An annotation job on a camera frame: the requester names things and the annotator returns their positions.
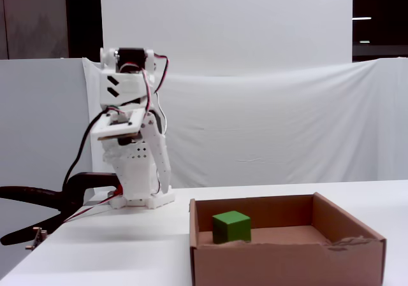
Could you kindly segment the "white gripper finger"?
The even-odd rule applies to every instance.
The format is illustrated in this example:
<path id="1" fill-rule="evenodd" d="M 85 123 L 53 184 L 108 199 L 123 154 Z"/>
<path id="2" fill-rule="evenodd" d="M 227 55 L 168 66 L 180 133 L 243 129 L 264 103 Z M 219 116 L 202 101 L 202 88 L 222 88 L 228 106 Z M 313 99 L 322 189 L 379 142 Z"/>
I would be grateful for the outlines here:
<path id="1" fill-rule="evenodd" d="M 143 139 L 104 139 L 102 147 L 104 150 L 103 160 L 111 165 L 115 173 L 121 173 L 127 164 L 130 164 L 132 170 L 137 168 L 147 173 L 152 170 L 150 150 Z"/>
<path id="2" fill-rule="evenodd" d="M 143 140 L 149 146 L 161 183 L 161 192 L 167 194 L 170 188 L 171 167 L 166 147 L 165 135 L 159 132 L 153 113 L 148 112 L 141 125 Z"/>

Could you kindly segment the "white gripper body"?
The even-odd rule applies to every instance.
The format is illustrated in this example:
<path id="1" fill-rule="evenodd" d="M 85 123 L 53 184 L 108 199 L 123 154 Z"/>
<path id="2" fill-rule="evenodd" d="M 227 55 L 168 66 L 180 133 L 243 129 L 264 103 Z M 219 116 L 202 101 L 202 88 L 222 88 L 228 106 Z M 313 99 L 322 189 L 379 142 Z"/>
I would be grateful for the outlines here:
<path id="1" fill-rule="evenodd" d="M 157 112 L 145 105 L 129 104 L 126 106 L 108 105 L 103 114 L 103 140 L 113 138 L 143 139 L 141 125 L 148 112 L 156 117 L 161 133 L 161 119 Z"/>

